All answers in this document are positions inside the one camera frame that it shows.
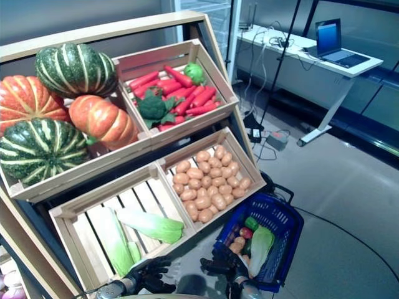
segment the wooden display shelf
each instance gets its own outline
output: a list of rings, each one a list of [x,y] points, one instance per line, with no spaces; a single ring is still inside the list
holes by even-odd
[[[89,161],[32,186],[24,186],[20,180],[8,176],[0,167],[0,175],[10,198],[37,203],[151,151],[151,138],[147,128],[142,125],[142,121],[130,106],[126,105],[122,96],[114,93],[107,99],[130,115],[139,130],[138,141],[115,151],[109,151],[100,143],[88,146]]]
[[[245,177],[250,178],[251,185],[246,190],[245,195],[243,197],[235,199],[234,202],[228,205],[225,210],[219,211],[216,215],[214,215],[209,222],[203,224],[200,221],[196,222],[191,221],[197,232],[204,229],[206,226],[210,225],[210,223],[215,221],[217,218],[221,217],[223,214],[225,214],[226,212],[237,206],[240,202],[245,200],[245,198],[252,195],[253,193],[260,190],[262,187],[266,185],[261,174],[252,164],[251,160],[248,158],[244,150],[240,147],[233,133],[230,131],[228,127],[226,127],[223,130],[213,133],[212,135],[209,135],[201,140],[198,140],[197,142],[194,142],[178,151],[175,151],[172,154],[169,154],[168,156],[165,156],[163,159],[158,160],[158,162],[162,166],[162,169],[167,175],[168,182],[171,184],[171,186],[173,185],[172,181],[173,175],[176,173],[175,171],[176,165],[180,161],[187,159],[188,161],[190,161],[192,167],[196,168],[197,165],[194,159],[195,154],[201,150],[206,150],[211,154],[211,156],[213,156],[213,153],[217,145],[223,145],[226,148],[226,151],[232,154],[233,156],[232,161],[236,161],[240,165],[240,170],[237,173],[236,177],[238,179]],[[182,201],[179,201],[179,205],[184,209]]]
[[[190,218],[178,201],[159,165],[151,163],[50,210],[50,215],[81,284],[90,290],[118,278],[97,237],[93,213],[103,206],[114,210],[132,207],[184,223],[183,236],[174,244],[122,225],[127,240],[137,243],[144,260],[165,255],[194,235]]]
[[[125,99],[126,106],[136,113],[136,118],[141,121],[141,126],[145,127],[145,133],[151,136],[152,150],[157,150],[228,117],[238,104],[238,99],[231,86],[198,39],[116,57],[113,61],[118,77],[123,82],[119,86],[119,92]],[[148,129],[140,112],[133,104],[133,93],[128,91],[127,84],[135,78],[154,71],[159,71],[160,77],[166,77],[166,73],[163,71],[164,65],[182,71],[190,62],[200,65],[204,70],[206,84],[216,88],[216,98],[221,100],[222,105],[166,131],[159,132],[157,128]]]

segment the green striped pumpkin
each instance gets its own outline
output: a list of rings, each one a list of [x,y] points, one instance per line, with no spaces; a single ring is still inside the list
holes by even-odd
[[[32,185],[88,159],[82,132],[50,118],[20,121],[0,139],[0,165],[8,175]]]
[[[107,97],[118,80],[112,60],[86,44],[43,48],[36,54],[36,74],[53,92],[67,98]]]

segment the wooden slat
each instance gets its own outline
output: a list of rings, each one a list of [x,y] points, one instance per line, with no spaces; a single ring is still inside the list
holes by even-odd
[[[92,42],[203,20],[205,20],[205,15],[200,12],[178,11],[60,32],[3,45],[0,47],[0,61],[4,63],[9,60],[34,55],[43,47],[53,47],[66,42]]]

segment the white desk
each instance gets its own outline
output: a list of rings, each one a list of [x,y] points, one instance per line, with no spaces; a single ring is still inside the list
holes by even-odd
[[[270,83],[276,74],[279,62],[277,59],[281,56],[283,48],[271,45],[269,40],[271,37],[285,38],[283,32],[257,25],[254,25],[252,30],[244,32],[242,34],[243,44],[240,47],[241,52],[236,57],[236,65],[239,69],[249,71],[251,48],[248,46],[251,45],[254,36],[259,32],[263,33],[258,34],[254,40],[252,73],[258,77],[264,76],[261,63],[255,64],[255,62],[266,43],[264,64],[267,70],[267,82]],[[302,50],[304,47],[315,46],[315,40],[291,34],[290,42],[292,45],[286,50],[286,56],[281,65],[276,86],[328,109],[319,127],[298,141],[298,145],[303,146],[331,128],[329,122],[352,88],[356,76],[382,64],[383,61],[360,54],[370,59],[346,69],[345,67],[311,57]],[[306,67],[306,70],[301,66],[301,62]]]

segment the desk leg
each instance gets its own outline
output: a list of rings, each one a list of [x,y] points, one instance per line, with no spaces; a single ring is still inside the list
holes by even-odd
[[[324,134],[326,131],[331,129],[329,123],[334,116],[335,112],[337,112],[339,106],[341,106],[342,102],[345,100],[345,97],[349,93],[349,90],[352,88],[353,83],[355,82],[355,78],[346,78],[344,77],[342,80],[345,80],[342,84],[342,89],[340,95],[337,97],[337,101],[329,108],[328,112],[324,116],[322,122],[320,123],[317,129],[314,129],[309,134],[303,136],[300,140],[298,140],[297,145],[304,146],[307,143],[311,142],[313,139],[319,137],[321,134]]]

